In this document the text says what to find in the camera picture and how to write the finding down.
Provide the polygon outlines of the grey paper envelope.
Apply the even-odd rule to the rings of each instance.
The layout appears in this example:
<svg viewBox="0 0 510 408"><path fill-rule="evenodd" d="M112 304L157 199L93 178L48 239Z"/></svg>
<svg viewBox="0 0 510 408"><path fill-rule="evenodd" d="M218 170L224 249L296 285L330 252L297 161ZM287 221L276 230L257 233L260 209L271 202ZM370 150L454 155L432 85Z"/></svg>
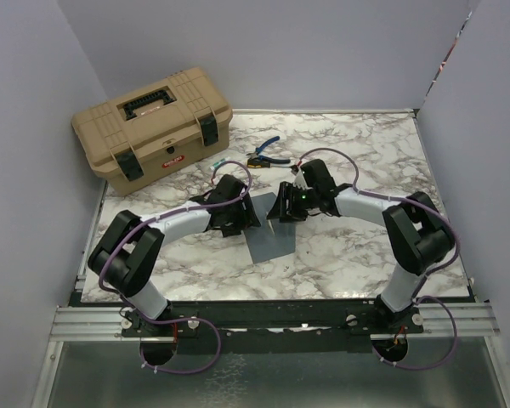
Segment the grey paper envelope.
<svg viewBox="0 0 510 408"><path fill-rule="evenodd" d="M275 201L276 195L272 192L252 198L260 226L246 229L244 236L254 264L290 255L296 251L296 225L266 218Z"/></svg>

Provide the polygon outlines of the green white glue stick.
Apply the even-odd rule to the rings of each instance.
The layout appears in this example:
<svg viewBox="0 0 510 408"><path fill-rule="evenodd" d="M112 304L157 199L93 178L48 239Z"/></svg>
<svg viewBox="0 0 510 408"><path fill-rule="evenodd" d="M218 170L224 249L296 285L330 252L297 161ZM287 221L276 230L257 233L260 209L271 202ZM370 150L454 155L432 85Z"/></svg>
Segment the green white glue stick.
<svg viewBox="0 0 510 408"><path fill-rule="evenodd" d="M213 163L211 166L210 166L210 169L212 171L215 171L217 170L218 168L220 168L221 166L223 165L223 163L220 161L220 162L216 162L216 163Z"/></svg>

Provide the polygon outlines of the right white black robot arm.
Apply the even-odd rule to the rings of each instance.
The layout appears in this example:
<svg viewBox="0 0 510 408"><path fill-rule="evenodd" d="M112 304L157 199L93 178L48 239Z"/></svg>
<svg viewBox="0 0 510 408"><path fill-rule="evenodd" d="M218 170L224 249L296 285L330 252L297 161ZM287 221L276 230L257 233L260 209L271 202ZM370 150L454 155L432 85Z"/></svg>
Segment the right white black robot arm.
<svg viewBox="0 0 510 408"><path fill-rule="evenodd" d="M396 265L373 312L375 326L382 332L393 332L403 324L403 312L413 304L429 268L456 246L451 227L427 194L418 191L390 198L362 192L351 184L337 185L321 159L301 165L292 183L280 183L267 219L296 223L306 220L312 210L386 229Z"/></svg>

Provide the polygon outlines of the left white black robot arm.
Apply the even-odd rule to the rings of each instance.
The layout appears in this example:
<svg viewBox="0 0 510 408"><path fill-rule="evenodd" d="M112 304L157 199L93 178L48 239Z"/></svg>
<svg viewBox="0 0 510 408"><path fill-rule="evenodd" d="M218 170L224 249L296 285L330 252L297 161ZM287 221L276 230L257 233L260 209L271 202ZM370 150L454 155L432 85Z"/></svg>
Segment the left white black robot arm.
<svg viewBox="0 0 510 408"><path fill-rule="evenodd" d="M159 252L188 235L218 230L224 237L258 227L249 184L225 174L217 185L163 214L119 212L88 258L103 290L123 297L141 314L141 325L158 336L170 327L170 301L150 281Z"/></svg>

